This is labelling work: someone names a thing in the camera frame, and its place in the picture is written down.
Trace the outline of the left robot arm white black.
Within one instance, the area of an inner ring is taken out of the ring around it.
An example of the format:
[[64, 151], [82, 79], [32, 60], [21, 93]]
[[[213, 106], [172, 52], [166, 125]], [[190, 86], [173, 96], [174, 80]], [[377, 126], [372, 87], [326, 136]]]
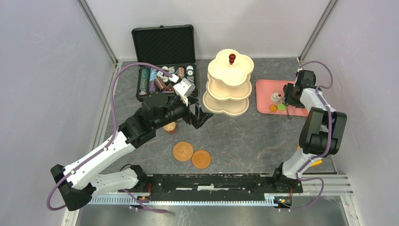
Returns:
[[97, 148], [67, 166], [57, 164], [51, 168], [56, 185], [47, 198], [47, 208], [75, 211], [92, 198], [109, 192], [131, 188], [137, 192], [144, 191], [148, 179], [143, 173], [135, 172], [135, 167], [111, 174], [101, 172], [154, 138], [157, 129], [179, 119], [198, 129], [212, 116], [202, 110], [194, 97], [152, 93], [141, 103], [141, 108], [114, 127], [113, 134]]

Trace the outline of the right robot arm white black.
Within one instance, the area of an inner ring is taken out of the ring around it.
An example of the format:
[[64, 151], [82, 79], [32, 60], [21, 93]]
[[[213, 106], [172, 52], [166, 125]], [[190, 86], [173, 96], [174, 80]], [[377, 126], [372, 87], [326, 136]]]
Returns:
[[291, 158], [275, 169], [272, 187], [277, 192], [297, 186], [301, 175], [316, 161], [335, 155], [341, 146], [347, 115], [335, 110], [316, 86], [313, 71], [299, 70], [294, 83], [284, 86], [285, 104], [304, 108], [308, 116], [299, 136], [299, 147]]

